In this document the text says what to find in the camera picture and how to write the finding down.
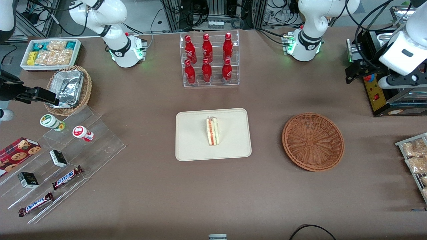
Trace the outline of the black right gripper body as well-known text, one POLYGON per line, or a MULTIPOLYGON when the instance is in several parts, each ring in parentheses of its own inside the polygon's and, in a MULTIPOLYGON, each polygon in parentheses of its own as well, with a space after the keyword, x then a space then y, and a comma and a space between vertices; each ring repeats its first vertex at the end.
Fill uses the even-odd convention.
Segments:
POLYGON ((0 100, 13 100, 21 94, 22 91, 23 82, 17 76, 2 70, 0 79, 0 100))

